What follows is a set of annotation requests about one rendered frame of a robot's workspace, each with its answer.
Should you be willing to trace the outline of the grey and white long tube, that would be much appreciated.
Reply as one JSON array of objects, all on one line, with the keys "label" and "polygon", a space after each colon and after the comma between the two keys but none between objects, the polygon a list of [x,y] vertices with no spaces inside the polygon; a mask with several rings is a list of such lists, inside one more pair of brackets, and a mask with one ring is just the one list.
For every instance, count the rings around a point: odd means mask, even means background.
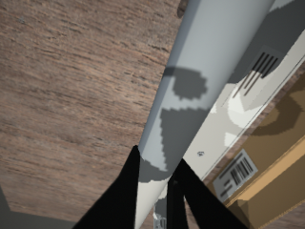
[{"label": "grey and white long tube", "polygon": [[138,143],[135,228],[187,152],[275,0],[189,0]]}]

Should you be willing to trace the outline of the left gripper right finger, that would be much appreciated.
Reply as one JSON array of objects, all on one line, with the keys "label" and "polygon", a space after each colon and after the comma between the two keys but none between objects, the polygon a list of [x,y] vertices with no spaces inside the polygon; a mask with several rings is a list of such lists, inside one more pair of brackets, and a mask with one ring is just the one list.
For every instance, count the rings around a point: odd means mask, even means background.
[{"label": "left gripper right finger", "polygon": [[248,229],[182,157],[168,181],[166,229],[189,229],[184,198],[199,229]]}]

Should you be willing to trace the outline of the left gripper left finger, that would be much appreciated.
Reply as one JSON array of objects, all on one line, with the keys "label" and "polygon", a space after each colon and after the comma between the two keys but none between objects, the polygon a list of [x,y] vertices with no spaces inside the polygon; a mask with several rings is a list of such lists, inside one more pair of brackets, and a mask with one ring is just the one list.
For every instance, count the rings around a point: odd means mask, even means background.
[{"label": "left gripper left finger", "polygon": [[72,229],[134,229],[140,152],[134,145],[112,185]]}]

